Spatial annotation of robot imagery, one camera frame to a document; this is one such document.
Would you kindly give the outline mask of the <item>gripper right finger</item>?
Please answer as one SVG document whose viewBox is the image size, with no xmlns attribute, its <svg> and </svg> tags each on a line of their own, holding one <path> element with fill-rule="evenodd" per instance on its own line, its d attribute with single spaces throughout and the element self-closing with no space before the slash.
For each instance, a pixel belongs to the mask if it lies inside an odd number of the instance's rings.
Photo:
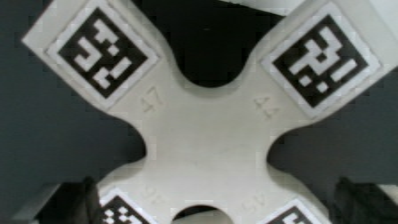
<svg viewBox="0 0 398 224">
<path fill-rule="evenodd" d="M 398 184 L 339 178 L 330 208 L 332 224 L 398 224 Z"/>
</svg>

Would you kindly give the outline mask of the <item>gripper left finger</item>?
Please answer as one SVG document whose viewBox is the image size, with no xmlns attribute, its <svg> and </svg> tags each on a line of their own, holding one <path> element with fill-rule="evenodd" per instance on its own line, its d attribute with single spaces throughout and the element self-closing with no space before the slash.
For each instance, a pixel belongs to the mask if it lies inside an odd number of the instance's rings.
<svg viewBox="0 0 398 224">
<path fill-rule="evenodd" d="M 103 224 L 94 179 L 46 185 L 7 224 Z"/>
</svg>

